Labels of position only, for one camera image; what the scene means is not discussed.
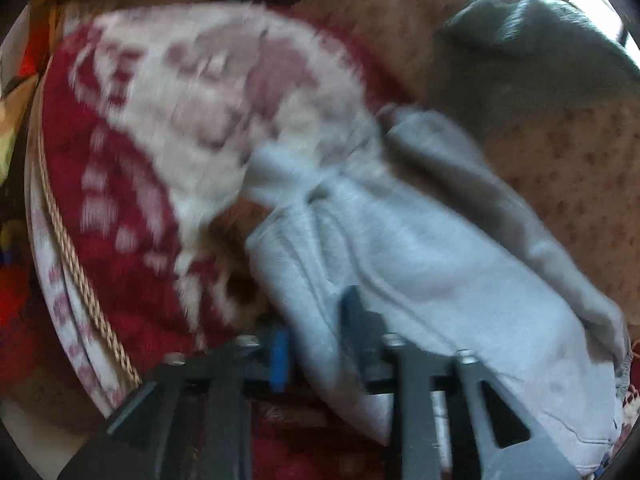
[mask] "white cloth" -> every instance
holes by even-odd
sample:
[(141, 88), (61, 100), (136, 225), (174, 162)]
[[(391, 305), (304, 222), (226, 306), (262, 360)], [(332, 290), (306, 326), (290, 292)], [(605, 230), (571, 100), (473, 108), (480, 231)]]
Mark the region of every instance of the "white cloth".
[(591, 472), (622, 422), (622, 313), (464, 132), (434, 112), (406, 108), (396, 120), (390, 147), (435, 176), (459, 213), (361, 162), (320, 170), (273, 144), (250, 161), (242, 195), (274, 211), (246, 251), (308, 380), (341, 417), (386, 439), (389, 398), (365, 396), (340, 355), (337, 303), (356, 285), (392, 332), (441, 354), (473, 349)]

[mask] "metal screw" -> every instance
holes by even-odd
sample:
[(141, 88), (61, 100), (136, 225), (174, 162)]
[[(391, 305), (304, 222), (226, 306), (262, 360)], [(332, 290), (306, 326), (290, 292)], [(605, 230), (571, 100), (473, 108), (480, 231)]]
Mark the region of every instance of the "metal screw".
[(236, 337), (236, 344), (244, 348), (257, 348), (260, 341), (255, 335), (239, 335)]
[(463, 365), (471, 365), (478, 362), (476, 355), (469, 349), (457, 351), (456, 357)]
[(185, 362), (185, 355), (171, 352), (164, 356), (164, 362), (171, 366), (182, 366)]
[(404, 339), (402, 339), (398, 334), (385, 334), (382, 336), (382, 341), (386, 346), (391, 347), (399, 347), (404, 346)]

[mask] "beige rope trim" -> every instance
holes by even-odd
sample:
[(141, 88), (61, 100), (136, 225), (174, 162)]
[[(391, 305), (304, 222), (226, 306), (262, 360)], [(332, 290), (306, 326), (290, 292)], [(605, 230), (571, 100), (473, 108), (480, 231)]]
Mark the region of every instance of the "beige rope trim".
[(102, 309), (100, 307), (100, 302), (95, 295), (94, 288), (92, 287), (91, 282), (84, 273), (84, 269), (82, 268), (82, 265), (78, 260), (76, 248), (74, 247), (69, 234), (66, 232), (65, 225), (62, 221), (62, 216), (60, 216), (60, 210), (58, 209), (56, 199), (53, 196), (53, 192), (51, 190), (42, 134), (42, 94), (44, 94), (44, 80), (45, 79), (43, 78), (43, 91), (40, 92), (40, 101), (34, 103), (33, 107), (34, 113), (37, 114), (37, 128), (35, 133), (38, 136), (38, 162), (40, 164), (40, 179), (42, 180), (42, 189), (44, 191), (47, 209), (51, 217), (53, 231), (56, 234), (56, 240), (58, 241), (58, 245), (60, 246), (62, 259), (71, 272), (71, 275), (73, 276), (74, 283), (76, 284), (76, 287), (80, 292), (82, 302), (86, 305), (89, 311), (89, 316), (91, 317), (94, 326), (98, 329), (100, 335), (107, 343), (109, 350), (113, 352), (113, 356), (115, 357), (116, 362), (122, 367), (127, 377), (129, 378), (129, 381), (131, 381), (134, 386), (138, 386), (142, 382), (142, 380), (140, 379), (140, 375), (134, 365), (131, 363), (129, 355), (122, 346), (122, 343), (118, 340), (118, 337), (113, 331), (113, 328), (111, 328), (110, 323), (104, 317), (104, 313), (102, 312)]

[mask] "blue strip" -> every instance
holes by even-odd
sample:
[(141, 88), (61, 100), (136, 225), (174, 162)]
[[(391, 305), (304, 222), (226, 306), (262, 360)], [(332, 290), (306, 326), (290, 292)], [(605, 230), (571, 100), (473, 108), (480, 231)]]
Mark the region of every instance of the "blue strip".
[(283, 328), (273, 335), (269, 386), (276, 394), (284, 392), (289, 382), (289, 330)]

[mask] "screw head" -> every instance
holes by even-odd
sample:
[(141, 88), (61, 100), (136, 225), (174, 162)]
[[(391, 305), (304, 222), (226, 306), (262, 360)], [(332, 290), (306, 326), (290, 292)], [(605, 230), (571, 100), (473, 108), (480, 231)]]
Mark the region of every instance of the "screw head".
[(469, 349), (457, 351), (456, 357), (458, 358), (458, 361), (460, 361), (463, 365), (471, 365), (478, 362), (476, 355)]
[(404, 346), (404, 339), (400, 337), (398, 334), (385, 334), (382, 336), (382, 341), (385, 346), (389, 346), (392, 348), (397, 348), (399, 346)]
[(171, 366), (182, 366), (185, 360), (185, 355), (179, 352), (171, 352), (164, 356), (164, 362)]
[(260, 341), (255, 335), (239, 335), (236, 337), (236, 344), (243, 348), (258, 348)]

